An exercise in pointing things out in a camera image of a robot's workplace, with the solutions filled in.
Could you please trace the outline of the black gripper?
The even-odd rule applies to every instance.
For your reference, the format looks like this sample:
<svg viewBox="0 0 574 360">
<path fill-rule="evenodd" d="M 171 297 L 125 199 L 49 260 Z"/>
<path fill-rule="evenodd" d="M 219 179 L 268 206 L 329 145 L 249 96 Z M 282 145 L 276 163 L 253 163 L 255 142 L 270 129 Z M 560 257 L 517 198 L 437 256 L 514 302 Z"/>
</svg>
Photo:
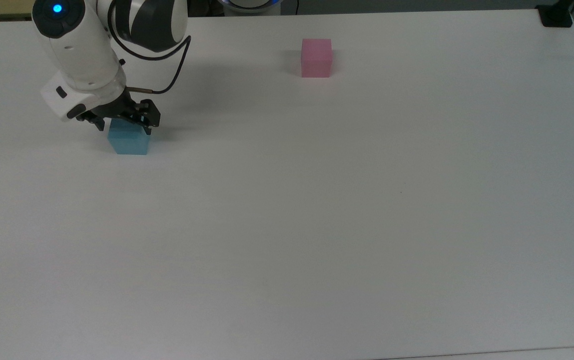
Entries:
<svg viewBox="0 0 574 360">
<path fill-rule="evenodd" d="M 122 119 L 132 125 L 140 126 L 147 136 L 150 136 L 152 132 L 150 126 L 160 125 L 160 118 L 160 111 L 152 100 L 145 99 L 136 102 L 127 90 L 115 100 L 75 116 L 76 120 L 88 122 L 100 132 L 104 131 L 106 119 Z"/>
</svg>

